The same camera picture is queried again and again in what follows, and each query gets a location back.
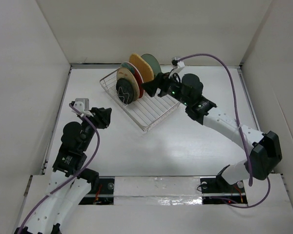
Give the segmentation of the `orange woven oval plate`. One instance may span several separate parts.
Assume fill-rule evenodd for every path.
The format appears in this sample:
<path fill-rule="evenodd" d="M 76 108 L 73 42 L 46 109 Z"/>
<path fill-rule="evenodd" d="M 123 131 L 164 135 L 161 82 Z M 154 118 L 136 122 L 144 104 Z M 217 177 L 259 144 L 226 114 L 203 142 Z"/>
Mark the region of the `orange woven oval plate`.
<path fill-rule="evenodd" d="M 149 82 L 154 79 L 154 73 L 151 66 L 141 56 L 133 53 L 129 57 L 129 62 L 138 69 L 144 82 Z"/>

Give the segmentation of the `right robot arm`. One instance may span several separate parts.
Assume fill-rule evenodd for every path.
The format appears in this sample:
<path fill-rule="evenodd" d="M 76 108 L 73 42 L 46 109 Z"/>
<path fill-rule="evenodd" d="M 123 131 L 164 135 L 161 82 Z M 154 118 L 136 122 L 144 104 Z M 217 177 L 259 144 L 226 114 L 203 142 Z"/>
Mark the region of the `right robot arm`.
<path fill-rule="evenodd" d="M 216 176 L 215 184 L 222 192 L 241 180 L 265 180 L 282 159 L 279 137 L 273 131 L 263 133 L 237 121 L 202 95 L 203 84 L 195 74 L 169 77 L 159 73 L 152 81 L 142 84 L 151 97 L 169 95 L 186 106 L 185 112 L 194 121 L 222 134 L 247 154 L 246 160 L 225 166 Z"/>

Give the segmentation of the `beige floral plate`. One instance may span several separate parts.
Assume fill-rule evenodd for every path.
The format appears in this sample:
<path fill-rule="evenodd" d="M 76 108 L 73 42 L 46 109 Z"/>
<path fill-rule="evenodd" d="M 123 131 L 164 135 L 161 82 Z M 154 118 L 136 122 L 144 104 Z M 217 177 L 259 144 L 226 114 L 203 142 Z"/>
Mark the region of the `beige floral plate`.
<path fill-rule="evenodd" d="M 131 85 L 134 89 L 134 92 L 135 92 L 133 101 L 136 101 L 139 97 L 140 92 L 139 92 L 138 83 L 137 83 L 134 75 L 128 69 L 120 68 L 117 71 L 117 80 L 119 80 L 120 78 L 125 78 L 131 83 Z"/>

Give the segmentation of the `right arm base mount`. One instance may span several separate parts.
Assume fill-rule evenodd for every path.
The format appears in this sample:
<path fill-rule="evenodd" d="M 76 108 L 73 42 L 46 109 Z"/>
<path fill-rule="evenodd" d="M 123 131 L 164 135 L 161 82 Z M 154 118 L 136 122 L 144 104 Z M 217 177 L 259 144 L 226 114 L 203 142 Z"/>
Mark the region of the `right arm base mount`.
<path fill-rule="evenodd" d="M 202 194 L 203 204 L 247 205 L 244 183 L 238 181 L 233 185 L 218 185 L 216 177 L 201 177 L 197 191 Z"/>

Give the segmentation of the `red and teal plate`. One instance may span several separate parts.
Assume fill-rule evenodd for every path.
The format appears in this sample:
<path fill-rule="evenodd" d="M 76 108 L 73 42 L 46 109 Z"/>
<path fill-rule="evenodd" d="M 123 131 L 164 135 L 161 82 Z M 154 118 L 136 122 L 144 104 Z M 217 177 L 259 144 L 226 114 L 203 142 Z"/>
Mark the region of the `red and teal plate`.
<path fill-rule="evenodd" d="M 144 95 L 144 89 L 142 88 L 143 78 L 138 69 L 130 62 L 126 61 L 121 64 L 122 67 L 128 69 L 135 77 L 138 86 L 139 86 L 139 98 L 141 98 Z"/>

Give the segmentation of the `black round plate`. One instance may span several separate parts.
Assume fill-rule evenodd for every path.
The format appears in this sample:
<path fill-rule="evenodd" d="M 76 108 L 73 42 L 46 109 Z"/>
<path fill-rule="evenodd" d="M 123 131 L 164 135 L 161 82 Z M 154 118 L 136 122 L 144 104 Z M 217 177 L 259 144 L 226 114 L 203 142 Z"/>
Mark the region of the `black round plate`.
<path fill-rule="evenodd" d="M 131 83 L 125 79 L 120 78 L 116 83 L 116 92 L 119 100 L 124 104 L 130 104 L 134 100 L 134 89 Z"/>

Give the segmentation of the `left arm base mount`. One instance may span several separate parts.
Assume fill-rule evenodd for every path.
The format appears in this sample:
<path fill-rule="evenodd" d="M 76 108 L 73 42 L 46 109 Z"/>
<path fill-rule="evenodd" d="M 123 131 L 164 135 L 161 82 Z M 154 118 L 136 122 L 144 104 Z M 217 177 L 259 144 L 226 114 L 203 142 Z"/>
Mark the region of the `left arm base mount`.
<path fill-rule="evenodd" d="M 81 201 L 80 205 L 113 205 L 114 204 L 115 177 L 101 176 L 95 190 L 90 191 Z"/>

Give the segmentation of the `light blue flower plate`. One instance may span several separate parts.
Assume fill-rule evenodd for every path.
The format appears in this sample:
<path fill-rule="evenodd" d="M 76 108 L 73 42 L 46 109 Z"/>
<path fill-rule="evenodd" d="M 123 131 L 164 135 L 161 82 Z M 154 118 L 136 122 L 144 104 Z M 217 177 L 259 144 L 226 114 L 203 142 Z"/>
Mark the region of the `light blue flower plate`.
<path fill-rule="evenodd" d="M 143 54 L 141 58 L 151 67 L 154 78 L 162 72 L 161 65 L 152 54 Z"/>

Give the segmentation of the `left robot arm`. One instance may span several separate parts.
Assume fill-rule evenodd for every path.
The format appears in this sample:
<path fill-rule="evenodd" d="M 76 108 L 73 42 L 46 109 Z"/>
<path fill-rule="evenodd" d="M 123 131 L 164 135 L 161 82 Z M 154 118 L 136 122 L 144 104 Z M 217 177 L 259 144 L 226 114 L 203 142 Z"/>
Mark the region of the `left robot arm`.
<path fill-rule="evenodd" d="M 16 228 L 17 234 L 61 233 L 84 196 L 101 189 L 99 173 L 88 168 L 94 158 L 88 159 L 85 152 L 94 136 L 100 143 L 98 130 L 110 125 L 112 109 L 93 107 L 86 111 L 76 101 L 70 107 L 82 122 L 73 121 L 64 126 L 46 194 Z"/>

